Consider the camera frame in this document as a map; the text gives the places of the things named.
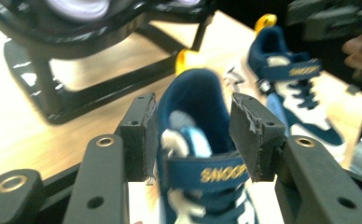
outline sneaker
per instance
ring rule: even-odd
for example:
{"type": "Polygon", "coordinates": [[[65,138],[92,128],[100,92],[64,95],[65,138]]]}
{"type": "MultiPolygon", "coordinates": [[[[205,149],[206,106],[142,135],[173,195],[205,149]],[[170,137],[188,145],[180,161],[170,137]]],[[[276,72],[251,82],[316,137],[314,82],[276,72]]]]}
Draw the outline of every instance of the sneaker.
{"type": "Polygon", "coordinates": [[[107,12],[110,0],[46,0],[58,15],[77,22],[98,21],[107,12]]]}
{"type": "Polygon", "coordinates": [[[285,44],[283,30],[273,26],[258,34],[244,66],[257,76],[258,88],[266,96],[266,106],[284,123],[286,136],[314,138],[336,161],[343,161],[346,143],[312,91],[311,80],[322,70],[318,60],[307,52],[291,52],[285,44]]]}
{"type": "Polygon", "coordinates": [[[191,69],[158,105],[163,223],[258,223],[244,161],[229,134],[218,77],[191,69]]]}

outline black metal frame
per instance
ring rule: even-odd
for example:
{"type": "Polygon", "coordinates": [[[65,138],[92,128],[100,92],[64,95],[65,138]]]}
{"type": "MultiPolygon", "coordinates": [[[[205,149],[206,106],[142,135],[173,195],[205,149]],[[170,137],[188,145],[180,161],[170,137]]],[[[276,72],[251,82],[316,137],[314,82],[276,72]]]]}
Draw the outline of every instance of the black metal frame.
{"type": "Polygon", "coordinates": [[[258,100],[233,94],[230,136],[253,181],[273,181],[277,175],[285,223],[362,223],[362,177],[342,170],[318,141],[285,139],[284,130],[258,100]]]}
{"type": "Polygon", "coordinates": [[[286,22],[302,23],[306,41],[361,35],[362,0],[296,0],[288,5],[286,22]]]}
{"type": "MultiPolygon", "coordinates": [[[[362,223],[362,177],[312,138],[285,139],[284,129],[255,98],[234,94],[230,135],[253,181],[277,175],[285,223],[362,223]]],[[[82,163],[43,182],[33,170],[0,175],[1,223],[129,223],[127,182],[153,176],[157,132],[155,95],[141,95],[114,134],[90,140],[82,163]],[[18,176],[27,178],[14,188],[18,176]]]]}
{"type": "Polygon", "coordinates": [[[62,124],[174,73],[176,55],[187,47],[149,25],[150,21],[198,23],[191,49],[199,50],[215,11],[215,1],[202,0],[197,6],[187,7],[168,1],[114,0],[101,21],[76,24],[54,15],[44,1],[0,0],[0,30],[11,38],[4,54],[12,76],[48,122],[62,124]],[[24,4],[24,10],[20,10],[20,4],[24,4]],[[52,74],[51,59],[87,57],[116,45],[133,32],[170,56],[81,91],[69,91],[52,74]]]}

